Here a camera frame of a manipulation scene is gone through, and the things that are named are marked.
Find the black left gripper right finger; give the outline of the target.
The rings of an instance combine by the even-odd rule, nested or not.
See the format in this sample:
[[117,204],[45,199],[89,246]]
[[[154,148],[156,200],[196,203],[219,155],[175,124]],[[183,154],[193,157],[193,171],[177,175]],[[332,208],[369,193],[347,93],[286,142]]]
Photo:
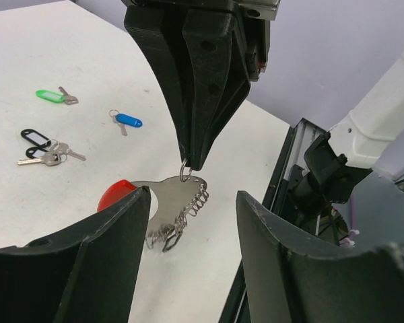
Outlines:
[[404,246],[336,246],[245,191],[236,214],[253,322],[404,322]]

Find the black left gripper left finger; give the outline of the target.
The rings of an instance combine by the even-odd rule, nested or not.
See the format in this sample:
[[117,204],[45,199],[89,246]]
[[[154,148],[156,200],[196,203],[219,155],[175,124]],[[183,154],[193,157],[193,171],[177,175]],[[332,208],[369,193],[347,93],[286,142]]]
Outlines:
[[150,204],[143,186],[24,247],[0,248],[0,322],[127,322]]

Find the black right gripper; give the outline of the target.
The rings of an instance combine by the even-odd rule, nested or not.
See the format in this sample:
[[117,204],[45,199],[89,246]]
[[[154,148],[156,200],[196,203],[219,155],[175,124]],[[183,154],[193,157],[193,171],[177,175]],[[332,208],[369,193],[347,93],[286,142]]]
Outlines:
[[[266,70],[270,24],[280,0],[123,4],[128,7],[125,28],[160,85],[176,129],[180,156],[190,158],[191,169],[201,170],[217,136],[249,93],[249,80],[258,80]],[[184,15],[177,10],[190,8],[184,23]],[[219,11],[237,13],[242,26],[234,14]]]

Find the key with blue tag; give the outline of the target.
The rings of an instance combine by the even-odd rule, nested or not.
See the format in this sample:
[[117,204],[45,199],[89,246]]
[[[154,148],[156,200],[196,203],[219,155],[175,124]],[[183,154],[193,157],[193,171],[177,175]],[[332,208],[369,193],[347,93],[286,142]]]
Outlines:
[[109,116],[111,117],[113,123],[119,127],[121,135],[125,137],[127,136],[126,126],[133,128],[141,128],[143,126],[143,122],[140,119],[128,114],[120,113],[115,109],[109,111]]

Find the metal key organiser red handle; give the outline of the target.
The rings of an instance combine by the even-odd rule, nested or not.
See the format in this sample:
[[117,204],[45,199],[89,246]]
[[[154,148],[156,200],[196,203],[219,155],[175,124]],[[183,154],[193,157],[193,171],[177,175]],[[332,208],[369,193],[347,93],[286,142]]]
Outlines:
[[145,235],[145,245],[154,249],[162,246],[163,252],[171,250],[181,239],[187,227],[187,217],[195,217],[208,201],[209,193],[204,179],[187,174],[184,160],[179,175],[159,182],[120,180],[111,185],[102,195],[97,211],[112,206],[139,187],[147,186],[157,198],[158,207],[149,218]]

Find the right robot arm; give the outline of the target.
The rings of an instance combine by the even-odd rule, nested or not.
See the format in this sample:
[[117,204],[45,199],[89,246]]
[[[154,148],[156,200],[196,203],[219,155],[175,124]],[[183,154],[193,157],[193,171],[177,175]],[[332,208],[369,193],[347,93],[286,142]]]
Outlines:
[[[124,25],[147,59],[167,103],[178,140],[182,166],[203,167],[214,141],[245,101],[252,83],[269,62],[271,23],[279,16],[278,1],[127,1]],[[351,1],[334,1],[328,22],[317,28],[304,10],[294,23],[301,41],[289,37],[274,92],[291,99],[311,100],[328,83],[310,66],[314,62],[335,76],[361,69],[389,47],[384,36],[356,36],[374,25],[373,18],[356,13],[344,20]],[[346,201],[352,188],[373,169],[383,151],[404,131],[404,52],[359,101],[347,96],[317,102],[319,112],[339,105],[348,113],[306,150],[309,173],[291,190],[295,206],[315,215],[323,203]]]

